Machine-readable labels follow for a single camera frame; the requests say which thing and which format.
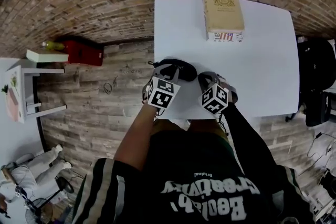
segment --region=white pants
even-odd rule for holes
[[[51,151],[38,155],[31,162],[27,163],[27,167],[33,174],[38,186],[50,182],[61,170],[65,169],[64,161],[60,161],[49,168],[49,164],[52,163],[57,156],[58,151],[53,147]]]

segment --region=striped sleeve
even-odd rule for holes
[[[77,195],[73,224],[126,223],[133,210],[140,172],[135,168],[101,158],[94,162]]]
[[[295,170],[277,165],[282,191],[273,194],[273,202],[279,211],[278,222],[315,224],[312,207],[303,196],[296,181]]]

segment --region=gold crest logo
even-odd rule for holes
[[[235,2],[233,0],[214,0],[215,6],[222,6],[222,7],[234,7]]]

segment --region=red container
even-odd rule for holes
[[[76,41],[63,41],[64,53],[69,55],[68,63],[84,63],[91,66],[103,64],[103,48],[95,48]]]

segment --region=black and white marker cube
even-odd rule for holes
[[[217,114],[227,107],[228,93],[228,89],[214,84],[199,97],[199,102],[211,114]]]
[[[180,86],[171,82],[153,77],[147,87],[148,104],[160,109],[167,109],[173,102]]]

